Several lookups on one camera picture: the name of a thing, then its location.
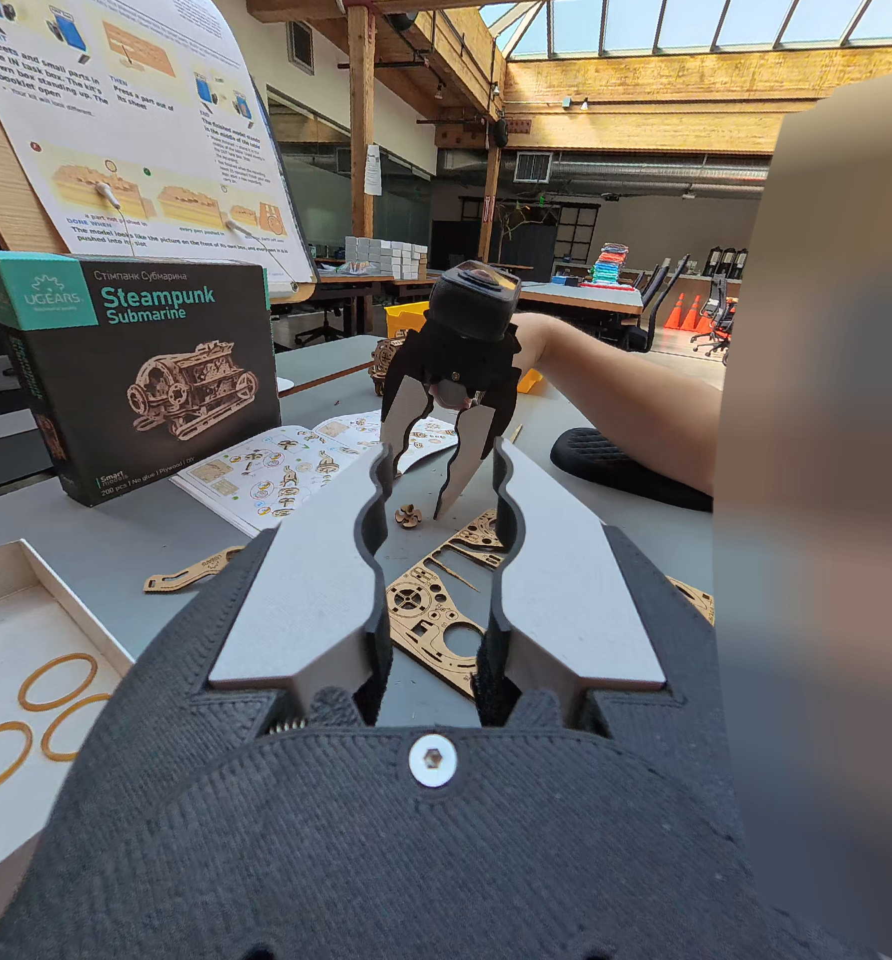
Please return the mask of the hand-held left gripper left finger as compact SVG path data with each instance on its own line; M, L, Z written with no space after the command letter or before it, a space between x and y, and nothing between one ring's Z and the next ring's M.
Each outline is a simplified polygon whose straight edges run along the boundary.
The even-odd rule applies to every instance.
M212 666L213 686L283 689L303 709L340 687L375 725L393 654L375 558L393 473L381 443L281 523Z

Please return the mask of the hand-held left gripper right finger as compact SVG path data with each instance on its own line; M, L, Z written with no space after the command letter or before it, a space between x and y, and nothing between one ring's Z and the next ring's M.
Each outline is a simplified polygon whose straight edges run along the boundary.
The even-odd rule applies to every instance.
M599 517L511 441L495 443L496 572L477 656L477 711L503 725L520 692L550 690L569 723L587 690L660 690L666 677Z

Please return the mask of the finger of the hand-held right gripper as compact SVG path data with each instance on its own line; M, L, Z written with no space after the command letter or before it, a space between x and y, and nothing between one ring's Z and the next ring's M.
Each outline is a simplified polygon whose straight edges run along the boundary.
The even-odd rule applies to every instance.
M432 409L432 398L426 385L406 374L386 375L380 424L380 442L391 450L392 476L399 475L399 463L407 450L410 432L415 423Z
M434 517L439 520L476 474L493 449L495 439L508 426L508 391L481 391L477 402L463 410L455 423L457 448L448 463L446 482L439 491Z

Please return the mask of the person's right forearm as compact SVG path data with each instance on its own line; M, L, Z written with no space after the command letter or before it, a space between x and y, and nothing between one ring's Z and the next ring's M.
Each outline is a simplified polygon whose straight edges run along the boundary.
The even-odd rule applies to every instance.
M714 493L722 390L548 315L513 316L514 365L535 369L609 441L657 474Z

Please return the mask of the wooden submarine model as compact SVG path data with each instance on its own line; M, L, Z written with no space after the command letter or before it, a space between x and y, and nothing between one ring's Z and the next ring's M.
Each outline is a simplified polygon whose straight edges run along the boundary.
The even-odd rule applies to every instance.
M389 366L399 348L404 344L407 333L408 330L398 331L396 336L380 340L373 350L368 373L379 397L383 396Z

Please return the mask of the wooden lever drum assembly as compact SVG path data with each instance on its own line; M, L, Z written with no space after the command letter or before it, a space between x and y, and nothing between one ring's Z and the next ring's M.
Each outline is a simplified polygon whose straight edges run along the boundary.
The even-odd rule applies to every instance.
M226 548L208 558L199 560L187 568L171 574L155 574L144 585L146 594L174 594L224 570L245 547Z

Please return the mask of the stack of white boxes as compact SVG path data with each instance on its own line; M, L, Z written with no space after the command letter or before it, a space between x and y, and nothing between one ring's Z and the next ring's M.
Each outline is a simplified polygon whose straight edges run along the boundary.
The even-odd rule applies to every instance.
M340 274L386 276L398 281L425 281L428 278L428 247L348 235L345 237L344 266Z

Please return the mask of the black mesh wrist rest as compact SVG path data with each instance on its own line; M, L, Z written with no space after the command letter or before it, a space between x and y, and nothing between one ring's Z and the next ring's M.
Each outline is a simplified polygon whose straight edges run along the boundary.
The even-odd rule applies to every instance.
M708 494L634 461L592 427L565 431L549 459L564 473L599 486L697 512L711 513L714 508Z

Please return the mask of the white instruction booklet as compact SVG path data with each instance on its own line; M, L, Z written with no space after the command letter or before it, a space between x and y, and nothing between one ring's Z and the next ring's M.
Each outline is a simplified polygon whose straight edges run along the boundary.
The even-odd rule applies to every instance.
M283 425L181 470L172 482L252 538L298 510L380 440L380 410Z

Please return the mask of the stack of colourful bins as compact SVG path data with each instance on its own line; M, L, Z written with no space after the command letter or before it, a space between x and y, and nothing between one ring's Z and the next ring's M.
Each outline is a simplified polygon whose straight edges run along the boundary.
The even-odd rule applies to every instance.
M590 283L595 286L620 286L620 273L628 252L628 246L624 244L604 243L592 267Z

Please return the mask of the black office chair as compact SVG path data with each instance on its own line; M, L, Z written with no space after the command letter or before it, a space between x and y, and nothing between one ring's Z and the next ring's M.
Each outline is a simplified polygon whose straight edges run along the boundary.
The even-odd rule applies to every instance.
M674 283L679 280L684 272L689 259L690 255L686 253L679 260L669 281L667 281L667 276L670 271L670 260L666 259L662 266L657 268L643 294L643 315L646 314L649 307L651 308L648 313L647 326L643 328L638 321L633 325L627 325L618 343L620 349L626 352L643 354L651 351L659 309Z

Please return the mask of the tan rubber band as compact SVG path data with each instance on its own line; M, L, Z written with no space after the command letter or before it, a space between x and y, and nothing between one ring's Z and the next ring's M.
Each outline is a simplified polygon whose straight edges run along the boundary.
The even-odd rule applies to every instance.
M24 737L23 746L17 758L0 772L0 786L7 783L22 767L31 753L34 737L30 726L20 721L6 721L0 723L1 734L21 734Z
M29 699L30 691L32 687L52 669L62 666L69 663L83 662L89 666L89 671L86 677L79 683L78 686L74 687L70 692L65 693L57 698L48 701L33 701ZM29 713L45 713L51 712L59 707L64 707L67 704L75 701L81 694L83 694L92 684L92 681L95 679L98 673L98 661L96 657L92 654L87 653L71 653L63 654L56 656L53 659L47 661L42 666L38 667L36 670L27 675L25 680L22 682L19 692L18 692L18 704L26 712Z
M107 702L112 698L110 693L97 693L92 696L82 698L73 704L67 706L60 712L56 718L46 728L41 740L41 750L43 755L52 762L69 763L74 762L78 756L79 750L55 750L52 746L52 740L59 728L74 714L87 707Z

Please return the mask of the grey office chair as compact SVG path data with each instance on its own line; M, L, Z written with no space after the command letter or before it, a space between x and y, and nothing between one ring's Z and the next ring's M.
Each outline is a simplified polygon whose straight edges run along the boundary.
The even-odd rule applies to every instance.
M731 341L732 324L738 299L729 296L728 273L723 271L712 277L711 294L702 311L698 314L695 333L691 338L694 344L703 338L709 340L710 348L705 356L721 352L721 362L724 366L728 361L728 350Z

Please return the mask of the white cardboard tray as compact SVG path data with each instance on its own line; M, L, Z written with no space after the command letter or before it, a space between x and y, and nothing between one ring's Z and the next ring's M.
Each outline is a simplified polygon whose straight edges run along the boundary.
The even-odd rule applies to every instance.
M76 652L97 659L91 686L75 701L52 711L23 710L18 692L27 675L55 657ZM43 755L46 728L74 702L97 693L112 694L132 664L133 658L27 541L0 546L0 723L23 722L34 737L27 760L0 786L0 915L21 881L72 765ZM68 693L88 671L82 661L60 665L32 687L29 699L48 701ZM53 748L79 750L105 704L85 707L70 717L55 733ZM23 740L20 733L0 734L0 772L17 758Z

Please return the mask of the large printed instruction sheet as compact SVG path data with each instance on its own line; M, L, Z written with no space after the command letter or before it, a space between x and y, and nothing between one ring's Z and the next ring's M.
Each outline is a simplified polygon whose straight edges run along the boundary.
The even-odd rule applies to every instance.
M0 121L73 254L317 280L265 104L212 2L0 2Z

